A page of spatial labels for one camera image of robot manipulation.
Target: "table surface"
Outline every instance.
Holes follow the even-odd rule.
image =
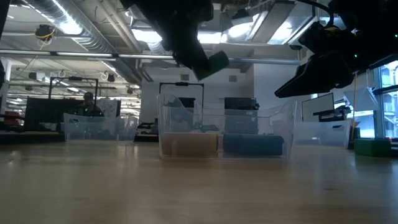
[[[0,223],[398,223],[398,161],[159,159],[156,143],[0,146]]]

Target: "ceiling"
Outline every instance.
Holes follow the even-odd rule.
[[[91,21],[92,28],[98,29],[101,35],[117,50],[119,53],[133,54],[131,48],[123,41],[115,27],[106,18],[104,12],[98,7],[97,0],[56,0],[56,1],[73,1],[74,4],[81,10],[82,13]],[[126,10],[123,9],[119,1],[108,0],[113,5],[113,9],[117,12],[118,16],[123,19],[126,26],[129,26],[131,18],[126,14]],[[221,3],[218,5],[215,11],[215,18],[202,24],[200,29],[216,31],[220,28],[220,9],[223,5],[229,4],[247,4],[250,2],[251,5],[256,5],[260,1],[234,1],[234,0],[214,0],[214,3]],[[296,8],[292,11],[292,16],[310,16],[311,10],[308,10],[307,6],[297,4]],[[86,52],[82,46],[77,44],[72,38],[61,37],[64,35],[62,31],[57,30],[57,33],[48,45],[43,45],[34,35],[32,35],[36,28],[41,24],[53,25],[46,19],[42,14],[38,13],[30,7],[24,6],[12,6],[9,8],[9,17],[7,18],[4,33],[0,41],[0,49],[17,49],[17,50],[48,50],[48,51],[59,51],[59,52]],[[145,42],[139,42],[139,48],[141,52],[148,53],[149,48]],[[280,58],[286,60],[297,60],[297,52],[290,50],[287,45],[266,45],[266,44],[252,44],[251,42],[237,42],[237,43],[224,43],[224,44],[203,44],[205,52],[210,56],[220,50],[227,53],[229,57],[246,57],[246,58]],[[30,80],[28,75],[29,72],[43,71],[46,76],[57,77],[59,73],[62,75],[65,73],[68,76],[78,76],[84,78],[98,78],[100,81],[101,88],[99,91],[100,96],[133,96],[140,97],[141,91],[134,89],[133,95],[127,94],[128,82],[124,78],[116,75],[116,80],[113,83],[103,80],[106,78],[104,72],[112,73],[111,68],[105,63],[90,59],[87,60],[64,60],[59,58],[32,58],[32,57],[9,57],[2,58],[12,62],[12,73],[11,73],[11,93],[33,93],[33,94],[48,94],[48,88],[41,87],[40,85],[48,85],[44,81]],[[135,67],[133,60],[127,60],[127,64],[131,67]],[[145,60],[143,64],[143,70],[153,79],[154,82],[178,80],[179,73],[174,73],[175,63],[169,63],[162,60]],[[246,63],[232,63],[229,69],[235,69],[237,73],[244,73],[250,64]],[[26,85],[33,85],[32,91],[25,90]],[[93,83],[84,83],[86,86],[91,86]],[[80,88],[80,93],[74,93],[75,95],[81,96],[84,91],[93,91],[91,87]],[[55,88],[54,94],[62,95],[71,93],[67,92],[66,88]]]

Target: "ventilation duct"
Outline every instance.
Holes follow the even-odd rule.
[[[72,38],[89,52],[116,53],[116,49],[105,39],[92,22],[71,0],[24,0],[31,8],[50,21],[65,34],[90,36]],[[117,58],[106,62],[129,83],[140,83],[141,76]]]

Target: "clear plastic bin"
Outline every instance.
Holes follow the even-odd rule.
[[[184,108],[160,95],[162,158],[289,158],[296,102],[266,111]]]
[[[294,144],[348,147],[350,127],[350,120],[297,123],[294,130]]]
[[[63,114],[65,140],[133,141],[138,120],[126,118],[86,117]]]

